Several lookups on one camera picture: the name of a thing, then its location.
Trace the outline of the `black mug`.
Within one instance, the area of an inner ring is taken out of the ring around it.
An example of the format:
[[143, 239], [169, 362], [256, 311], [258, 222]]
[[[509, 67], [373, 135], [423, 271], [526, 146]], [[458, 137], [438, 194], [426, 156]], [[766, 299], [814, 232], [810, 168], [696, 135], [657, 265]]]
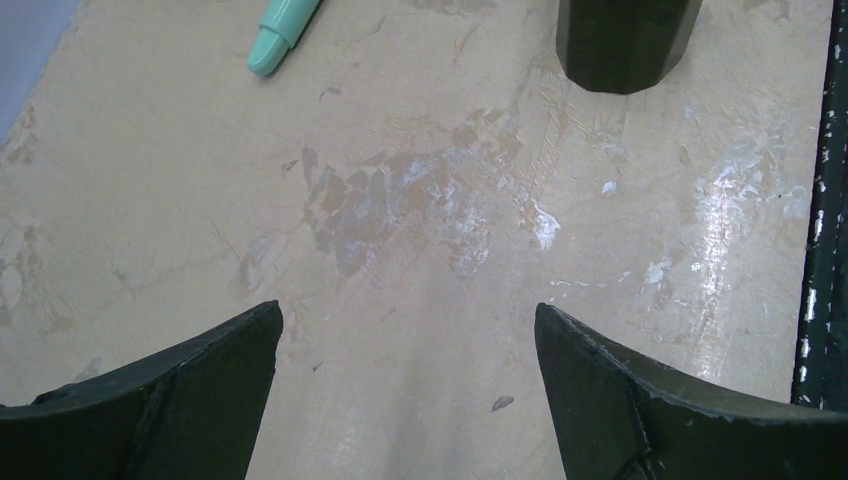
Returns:
[[701, 0], [561, 0], [556, 53], [581, 88], [628, 95], [681, 61]]

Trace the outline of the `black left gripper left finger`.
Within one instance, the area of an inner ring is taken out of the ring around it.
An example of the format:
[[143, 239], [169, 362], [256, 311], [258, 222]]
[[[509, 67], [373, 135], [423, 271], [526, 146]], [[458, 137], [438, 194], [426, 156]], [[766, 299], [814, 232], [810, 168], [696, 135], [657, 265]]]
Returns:
[[5, 479], [242, 479], [275, 376], [274, 301], [1, 410]]

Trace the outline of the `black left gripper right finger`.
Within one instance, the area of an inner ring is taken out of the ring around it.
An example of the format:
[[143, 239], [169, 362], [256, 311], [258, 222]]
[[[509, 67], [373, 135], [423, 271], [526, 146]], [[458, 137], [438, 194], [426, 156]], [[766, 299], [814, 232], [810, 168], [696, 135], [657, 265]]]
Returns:
[[535, 345], [570, 479], [843, 479], [847, 417], [730, 390], [619, 344], [555, 306]]

